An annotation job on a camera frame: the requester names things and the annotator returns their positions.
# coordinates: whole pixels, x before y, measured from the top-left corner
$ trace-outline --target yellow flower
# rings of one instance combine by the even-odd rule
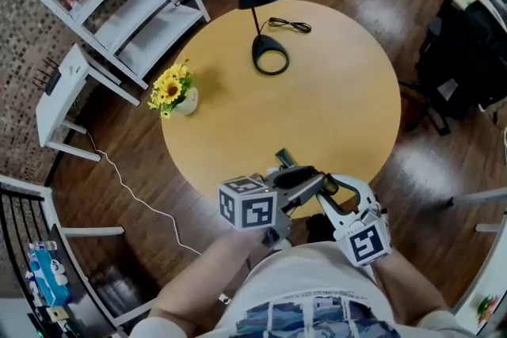
[[[166,79],[160,86],[158,99],[163,103],[172,103],[181,95],[181,83],[173,77]]]
[[[167,79],[172,78],[173,76],[177,76],[177,75],[173,72],[172,67],[169,68],[168,70],[165,70],[164,73],[161,74],[160,77],[158,77],[158,79],[154,82],[154,84],[153,84],[154,89],[160,89],[162,84]]]
[[[184,78],[189,72],[189,68],[185,65],[185,63],[175,63],[169,68],[170,73],[176,78]]]

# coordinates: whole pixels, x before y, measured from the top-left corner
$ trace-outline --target flower pot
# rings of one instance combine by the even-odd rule
[[[181,114],[182,116],[188,116],[196,111],[198,100],[199,93],[197,92],[197,89],[191,88],[187,97],[180,104],[176,105],[173,112]]]

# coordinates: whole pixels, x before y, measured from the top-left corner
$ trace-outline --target white cable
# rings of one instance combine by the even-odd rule
[[[189,250],[191,250],[192,252],[196,253],[197,255],[201,255],[201,253],[199,251],[196,251],[194,248],[192,247],[189,247],[188,245],[185,245],[185,244],[182,244],[181,243],[181,239],[180,239],[180,232],[178,231],[178,228],[177,228],[177,223],[176,223],[176,219],[172,216],[172,215],[168,215],[167,213],[164,213],[163,211],[159,211],[159,210],[155,210],[153,207],[151,207],[148,203],[146,203],[145,201],[142,201],[141,199],[138,199],[137,197],[135,197],[135,194],[134,192],[124,183],[122,177],[121,177],[121,173],[120,171],[118,170],[118,167],[116,166],[116,164],[111,161],[109,159],[109,156],[106,154],[106,152],[104,151],[101,151],[101,150],[98,150],[97,149],[97,146],[95,145],[95,142],[93,141],[93,138],[92,136],[90,135],[89,132],[86,132],[86,134],[90,137],[90,141],[92,142],[92,145],[93,145],[93,149],[98,152],[99,154],[102,154],[105,156],[105,159],[108,160],[108,162],[114,166],[114,169],[116,170],[116,173],[118,174],[118,177],[120,178],[120,184],[126,188],[130,194],[132,195],[132,197],[137,200],[138,202],[144,204],[146,207],[148,207],[151,211],[155,212],[155,213],[159,213],[160,215],[165,215],[166,217],[169,217],[171,220],[173,220],[173,226],[174,226],[174,233],[176,234],[176,241],[177,241],[177,244],[180,245],[181,247],[183,248],[187,248]]]

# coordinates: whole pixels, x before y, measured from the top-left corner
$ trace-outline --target lamp cord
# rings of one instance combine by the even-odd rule
[[[294,30],[301,32],[302,34],[308,34],[311,31],[311,26],[308,23],[303,23],[301,21],[288,21],[279,17],[270,17],[262,23],[260,32],[262,32],[266,23],[269,24],[269,27],[284,27],[286,25],[290,25]]]

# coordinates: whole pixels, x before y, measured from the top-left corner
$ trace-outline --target brick wall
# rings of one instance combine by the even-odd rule
[[[94,32],[124,1],[106,0],[87,28]],[[44,78],[38,70],[50,71],[43,58],[59,61],[82,42],[38,0],[0,0],[0,26],[0,173],[42,183],[55,151],[38,144],[35,107],[42,92],[34,81]],[[63,131],[57,134],[64,137]]]

